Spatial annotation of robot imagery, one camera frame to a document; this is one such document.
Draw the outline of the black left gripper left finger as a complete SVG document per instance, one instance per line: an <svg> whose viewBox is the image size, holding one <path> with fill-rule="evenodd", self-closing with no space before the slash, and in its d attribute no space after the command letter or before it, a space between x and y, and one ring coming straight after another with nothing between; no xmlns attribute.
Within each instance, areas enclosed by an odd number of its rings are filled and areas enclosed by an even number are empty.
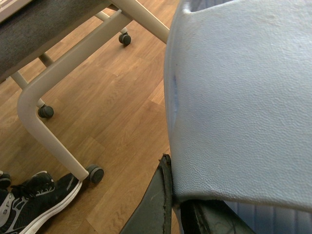
<svg viewBox="0 0 312 234"><path fill-rule="evenodd" d="M172 223L171 158L163 154L148 188L121 234L170 234Z"/></svg>

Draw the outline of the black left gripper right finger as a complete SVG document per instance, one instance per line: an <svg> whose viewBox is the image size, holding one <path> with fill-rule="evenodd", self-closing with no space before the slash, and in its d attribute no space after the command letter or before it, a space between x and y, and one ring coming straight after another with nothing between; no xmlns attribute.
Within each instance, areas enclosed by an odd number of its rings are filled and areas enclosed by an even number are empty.
<svg viewBox="0 0 312 234"><path fill-rule="evenodd" d="M185 234L253 234L254 231L221 200L188 200L180 204Z"/></svg>

